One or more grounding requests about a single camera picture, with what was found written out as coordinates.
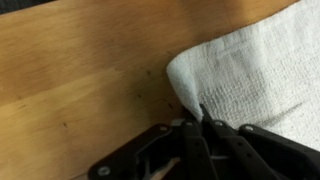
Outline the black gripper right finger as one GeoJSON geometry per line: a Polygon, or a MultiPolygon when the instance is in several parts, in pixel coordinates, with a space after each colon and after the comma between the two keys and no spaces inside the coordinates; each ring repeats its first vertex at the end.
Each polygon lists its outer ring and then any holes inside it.
{"type": "Polygon", "coordinates": [[[209,143],[219,180],[280,180],[237,131],[222,120],[214,120],[204,105],[202,130],[209,143]]]}

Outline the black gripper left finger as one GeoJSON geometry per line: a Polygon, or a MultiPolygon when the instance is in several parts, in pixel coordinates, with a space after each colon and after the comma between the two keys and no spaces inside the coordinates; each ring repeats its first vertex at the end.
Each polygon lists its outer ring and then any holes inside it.
{"type": "Polygon", "coordinates": [[[182,160],[187,169],[188,180],[216,180],[217,174],[199,122],[187,110],[183,111],[183,117],[181,127],[184,153],[182,160]]]}

